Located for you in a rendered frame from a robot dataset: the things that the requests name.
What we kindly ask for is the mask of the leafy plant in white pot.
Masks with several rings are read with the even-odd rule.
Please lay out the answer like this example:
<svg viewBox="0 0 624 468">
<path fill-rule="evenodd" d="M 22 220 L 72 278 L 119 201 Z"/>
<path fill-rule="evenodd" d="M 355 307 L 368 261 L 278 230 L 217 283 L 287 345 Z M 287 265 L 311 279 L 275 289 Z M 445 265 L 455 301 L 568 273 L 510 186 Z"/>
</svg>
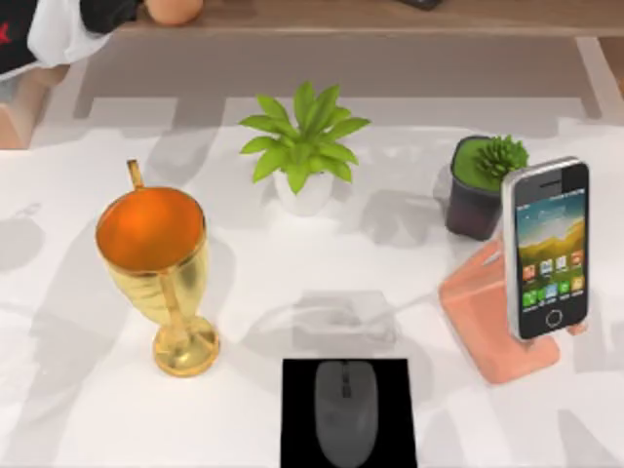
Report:
<svg viewBox="0 0 624 468">
<path fill-rule="evenodd" d="M 333 183 L 353 181 L 360 164 L 355 151 L 343 142 L 371 124 L 338 103 L 340 87 L 316 92 L 305 81 L 294 91 L 292 109 L 276 97 L 255 96 L 260 111 L 239 125 L 257 132 L 240 153 L 257 157 L 252 182 L 273 181 L 277 199 L 292 215 L 313 216 L 329 202 Z"/>
</svg>

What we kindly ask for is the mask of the succulent in dark pot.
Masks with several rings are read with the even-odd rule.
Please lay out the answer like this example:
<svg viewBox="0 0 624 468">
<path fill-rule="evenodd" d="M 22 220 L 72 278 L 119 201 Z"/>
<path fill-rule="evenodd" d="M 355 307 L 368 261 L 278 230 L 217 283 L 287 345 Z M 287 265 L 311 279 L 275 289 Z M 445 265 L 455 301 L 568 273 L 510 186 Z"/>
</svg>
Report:
<svg viewBox="0 0 624 468">
<path fill-rule="evenodd" d="M 446 213 L 448 231 L 484 241 L 501 214 L 504 177 L 527 166 L 523 143 L 511 136 L 467 136 L 455 147 Z"/>
</svg>

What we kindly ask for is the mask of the gold trophy cup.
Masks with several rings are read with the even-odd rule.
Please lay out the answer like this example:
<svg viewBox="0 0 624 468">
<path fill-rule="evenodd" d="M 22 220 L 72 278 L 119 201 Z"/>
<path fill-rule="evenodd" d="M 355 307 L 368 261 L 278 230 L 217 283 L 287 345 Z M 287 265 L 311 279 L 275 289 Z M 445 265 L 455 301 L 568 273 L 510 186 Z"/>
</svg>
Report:
<svg viewBox="0 0 624 468">
<path fill-rule="evenodd" d="M 127 163 L 133 188 L 113 201 L 96 227 L 97 249 L 117 288 L 157 324 L 156 365 L 176 377 L 203 373 L 219 352 L 216 328 L 200 312 L 208 280 L 208 225 L 195 198 L 144 184 Z"/>
</svg>

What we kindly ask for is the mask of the wooden shelf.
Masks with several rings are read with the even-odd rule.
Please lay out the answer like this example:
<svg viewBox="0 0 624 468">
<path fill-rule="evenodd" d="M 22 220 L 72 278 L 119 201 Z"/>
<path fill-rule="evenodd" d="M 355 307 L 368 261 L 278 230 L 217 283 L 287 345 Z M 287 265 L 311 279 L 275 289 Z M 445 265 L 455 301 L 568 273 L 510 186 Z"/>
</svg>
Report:
<svg viewBox="0 0 624 468">
<path fill-rule="evenodd" d="M 426 13 L 400 0 L 207 0 L 192 22 L 145 11 L 85 68 L 74 115 L 101 98 L 162 98 L 193 122 L 227 98 L 290 97 L 304 81 L 347 98 L 571 98 L 604 95 L 593 118 L 624 124 L 624 0 L 445 0 Z"/>
</svg>

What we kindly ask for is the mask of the black mouse pad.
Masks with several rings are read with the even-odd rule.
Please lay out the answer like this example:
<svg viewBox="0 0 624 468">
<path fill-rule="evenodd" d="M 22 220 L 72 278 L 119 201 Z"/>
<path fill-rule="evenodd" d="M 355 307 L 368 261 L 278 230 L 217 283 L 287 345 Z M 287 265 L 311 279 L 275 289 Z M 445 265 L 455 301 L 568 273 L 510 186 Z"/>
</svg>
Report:
<svg viewBox="0 0 624 468">
<path fill-rule="evenodd" d="M 318 445 L 314 419 L 316 370 L 328 360 L 367 361 L 377 377 L 379 430 L 372 455 L 362 468 L 418 468 L 409 366 L 405 359 L 286 359 L 280 468 L 334 468 Z"/>
</svg>

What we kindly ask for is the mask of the grey computer mouse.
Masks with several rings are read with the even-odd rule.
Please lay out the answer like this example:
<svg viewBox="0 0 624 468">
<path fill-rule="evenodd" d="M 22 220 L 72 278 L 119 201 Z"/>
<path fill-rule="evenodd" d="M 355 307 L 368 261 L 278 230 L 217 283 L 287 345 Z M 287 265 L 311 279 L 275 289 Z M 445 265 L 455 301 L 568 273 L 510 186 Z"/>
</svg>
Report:
<svg viewBox="0 0 624 468">
<path fill-rule="evenodd" d="M 362 468 L 379 430 L 378 384 L 371 363 L 328 360 L 319 364 L 314 385 L 316 438 L 334 468 Z"/>
</svg>

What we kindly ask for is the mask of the salmon phone stand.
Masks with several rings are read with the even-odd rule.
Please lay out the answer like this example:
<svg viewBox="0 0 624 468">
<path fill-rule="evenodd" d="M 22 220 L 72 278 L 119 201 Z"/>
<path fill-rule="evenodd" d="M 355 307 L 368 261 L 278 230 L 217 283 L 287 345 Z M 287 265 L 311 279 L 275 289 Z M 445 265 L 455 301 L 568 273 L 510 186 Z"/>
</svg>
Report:
<svg viewBox="0 0 624 468">
<path fill-rule="evenodd" d="M 439 287 L 449 322 L 481 376 L 504 384 L 560 359 L 554 338 L 519 341 L 509 332 L 503 242 L 487 241 Z"/>
</svg>

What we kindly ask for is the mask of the silver smartphone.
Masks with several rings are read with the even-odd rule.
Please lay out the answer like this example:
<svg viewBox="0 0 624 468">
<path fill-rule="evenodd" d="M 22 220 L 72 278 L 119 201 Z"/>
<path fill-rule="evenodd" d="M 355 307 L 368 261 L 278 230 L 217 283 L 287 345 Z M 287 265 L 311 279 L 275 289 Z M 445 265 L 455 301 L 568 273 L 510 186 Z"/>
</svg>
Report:
<svg viewBox="0 0 624 468">
<path fill-rule="evenodd" d="M 589 167 L 572 156 L 508 174 L 501 185 L 507 319 L 530 341 L 589 313 Z"/>
</svg>

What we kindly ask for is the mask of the orange round object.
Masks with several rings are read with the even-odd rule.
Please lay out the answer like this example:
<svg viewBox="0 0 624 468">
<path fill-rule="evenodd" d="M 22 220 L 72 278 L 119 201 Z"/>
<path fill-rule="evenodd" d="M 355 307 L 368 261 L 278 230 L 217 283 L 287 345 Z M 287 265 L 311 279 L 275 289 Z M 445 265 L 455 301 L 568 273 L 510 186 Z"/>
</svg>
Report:
<svg viewBox="0 0 624 468">
<path fill-rule="evenodd" d="M 144 0 L 151 18 L 165 26 L 179 26 L 195 20 L 204 8 L 204 0 Z"/>
</svg>

